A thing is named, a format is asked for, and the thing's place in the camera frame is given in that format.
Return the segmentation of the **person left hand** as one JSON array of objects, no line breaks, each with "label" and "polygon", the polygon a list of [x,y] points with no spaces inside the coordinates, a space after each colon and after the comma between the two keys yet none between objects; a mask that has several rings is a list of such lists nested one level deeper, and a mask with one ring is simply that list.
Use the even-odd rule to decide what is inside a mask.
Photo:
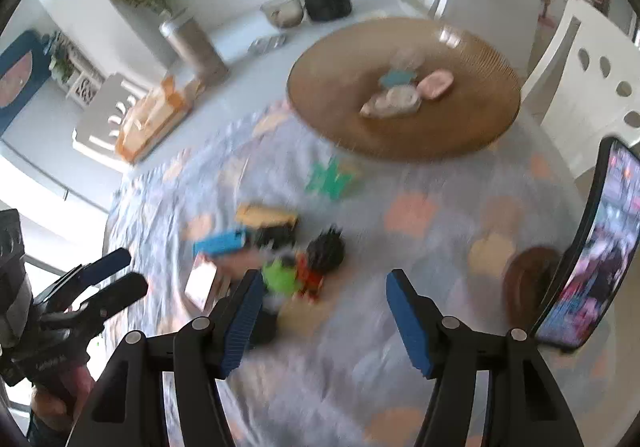
[{"label": "person left hand", "polygon": [[32,411],[53,430],[68,430],[80,416],[93,386],[87,366],[61,373],[48,386],[35,386]]}]

